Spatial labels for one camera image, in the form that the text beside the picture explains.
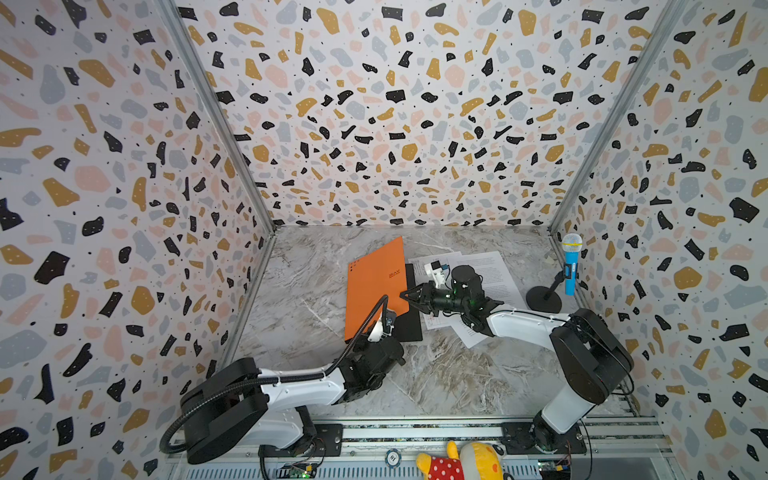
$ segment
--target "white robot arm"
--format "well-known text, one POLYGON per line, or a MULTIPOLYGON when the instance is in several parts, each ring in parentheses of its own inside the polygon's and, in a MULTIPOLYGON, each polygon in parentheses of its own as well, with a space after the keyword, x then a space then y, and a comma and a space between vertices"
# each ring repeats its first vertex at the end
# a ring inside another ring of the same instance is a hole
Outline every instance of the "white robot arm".
MULTIPOLYGON (((592 311, 568 315, 520 310, 488 297, 470 266, 452 271, 452 288, 423 283, 401 293, 411 306, 425 313, 460 313, 462 321, 488 336, 511 337, 554 351, 567 384, 534 417, 521 449, 554 451, 575 423, 602 403, 631 371, 629 353, 592 311)), ((394 313, 386 297, 377 303, 344 353, 328 366, 290 372, 258 369, 253 358, 233 362, 181 400, 182 416, 165 432, 161 451, 187 450, 190 464, 207 462, 234 447, 243 437, 251 443, 273 445, 296 454, 313 441, 307 405, 351 402, 378 389, 396 363, 403 365, 403 348, 393 337, 394 313), (375 313, 387 315, 382 326, 367 335, 375 313), (171 436, 185 425, 185 443, 170 445, 171 436)))

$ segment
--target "microphone stand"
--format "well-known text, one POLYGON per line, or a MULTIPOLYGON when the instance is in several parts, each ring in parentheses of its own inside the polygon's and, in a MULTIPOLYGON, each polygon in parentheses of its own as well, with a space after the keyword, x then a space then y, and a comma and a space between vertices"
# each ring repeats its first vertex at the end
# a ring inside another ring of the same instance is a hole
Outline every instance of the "microphone stand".
POLYGON ((560 270, 554 276, 554 282, 552 282, 549 288, 543 285, 531 288, 525 294, 525 302, 528 304, 528 308, 537 312, 560 313, 563 303, 560 300, 560 296, 554 292, 554 289, 558 288, 558 285, 563 283, 564 280, 565 274, 563 270, 560 270))

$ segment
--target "black cable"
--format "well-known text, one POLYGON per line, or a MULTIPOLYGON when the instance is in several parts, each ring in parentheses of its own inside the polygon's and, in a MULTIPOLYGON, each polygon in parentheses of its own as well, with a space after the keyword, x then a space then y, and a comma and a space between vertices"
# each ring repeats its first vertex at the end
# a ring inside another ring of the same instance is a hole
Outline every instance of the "black cable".
POLYGON ((261 471, 261 480, 270 480, 266 474, 266 464, 264 463, 264 445, 259 447, 259 470, 261 471))
POLYGON ((579 419, 579 422, 581 422, 581 426, 584 427, 584 433, 587 434, 587 441, 589 442, 589 473, 587 473, 587 476, 584 477, 583 480, 589 480, 589 478, 592 476, 592 437, 589 436, 589 431, 587 430, 587 424, 584 423, 584 419, 579 419))
POLYGON ((331 374, 331 372, 333 372, 339 366, 341 361, 344 360, 349 355, 349 353, 352 351, 354 346, 357 344, 357 341, 359 340, 360 336, 363 334, 363 332, 365 332, 366 328, 371 322, 371 319, 376 315, 376 312, 379 311, 379 308, 381 308, 382 312, 386 314, 386 308, 387 308, 388 302, 389 302, 389 297, 387 295, 382 295, 379 301, 376 302, 376 305, 373 307, 373 310, 371 310, 371 313, 369 313, 368 316, 366 317, 366 321, 363 322, 362 325, 357 329, 357 332, 355 332, 355 336, 352 337, 352 340, 350 340, 349 343, 346 344, 346 348, 342 352, 341 356, 336 360, 334 360, 333 363, 331 363, 331 365, 327 369, 317 373, 305 373, 302 375, 291 375, 291 376, 284 376, 284 377, 277 377, 277 376, 257 377, 255 379, 242 380, 237 383, 232 383, 224 387, 223 389, 219 390, 218 392, 214 393, 212 396, 208 397, 207 399, 197 403, 191 409, 187 410, 186 412, 183 412, 179 418, 174 420, 173 423, 171 423, 168 426, 165 433, 163 433, 163 436, 161 436, 160 438, 160 451, 165 454, 182 453, 186 451, 189 448, 186 442, 180 443, 178 445, 171 445, 170 438, 173 437, 176 432, 178 432, 178 430, 184 425, 184 423, 186 423, 190 418, 192 418, 192 415, 200 411, 200 409, 202 409, 204 406, 212 402, 215 402, 216 400, 224 396, 227 396, 230 393, 244 392, 247 389, 254 386, 270 385, 270 384, 274 385, 277 383, 305 382, 308 380, 319 380, 319 379, 326 378, 328 375, 331 374))

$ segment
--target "orange folder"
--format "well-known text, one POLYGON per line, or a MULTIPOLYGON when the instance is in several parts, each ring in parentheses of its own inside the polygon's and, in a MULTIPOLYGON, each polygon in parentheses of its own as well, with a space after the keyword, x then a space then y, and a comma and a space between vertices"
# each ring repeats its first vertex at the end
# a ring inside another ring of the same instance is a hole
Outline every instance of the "orange folder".
POLYGON ((409 309, 400 292, 408 289, 406 282, 406 255, 402 251, 402 237, 398 237, 349 264, 346 281, 346 325, 344 340, 355 336, 371 309, 382 295, 389 295, 387 308, 402 315, 409 309))

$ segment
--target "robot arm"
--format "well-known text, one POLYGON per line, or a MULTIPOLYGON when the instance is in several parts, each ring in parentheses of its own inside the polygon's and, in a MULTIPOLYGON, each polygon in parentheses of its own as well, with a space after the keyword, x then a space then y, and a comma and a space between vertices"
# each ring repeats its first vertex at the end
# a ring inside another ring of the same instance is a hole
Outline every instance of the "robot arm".
POLYGON ((531 440, 542 450, 556 450, 563 434, 634 367, 629 352, 591 310, 563 316, 512 308, 485 296, 482 278, 471 266, 457 266, 451 274, 450 290, 430 281, 400 296, 424 313, 460 314, 476 332, 521 339, 557 355, 567 385, 534 418, 531 440))

